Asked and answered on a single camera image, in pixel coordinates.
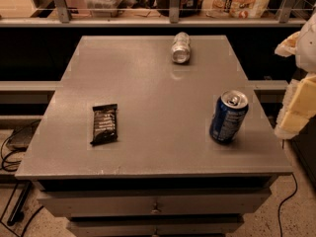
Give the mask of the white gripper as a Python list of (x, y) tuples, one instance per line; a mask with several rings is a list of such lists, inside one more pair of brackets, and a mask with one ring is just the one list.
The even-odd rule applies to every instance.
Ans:
[[(275, 49), (283, 57), (295, 55), (296, 66), (308, 73), (316, 72), (316, 14), (304, 24), (300, 32), (284, 39)], [(296, 136), (309, 120), (316, 116), (316, 75), (308, 74), (288, 84), (275, 127), (280, 139)]]

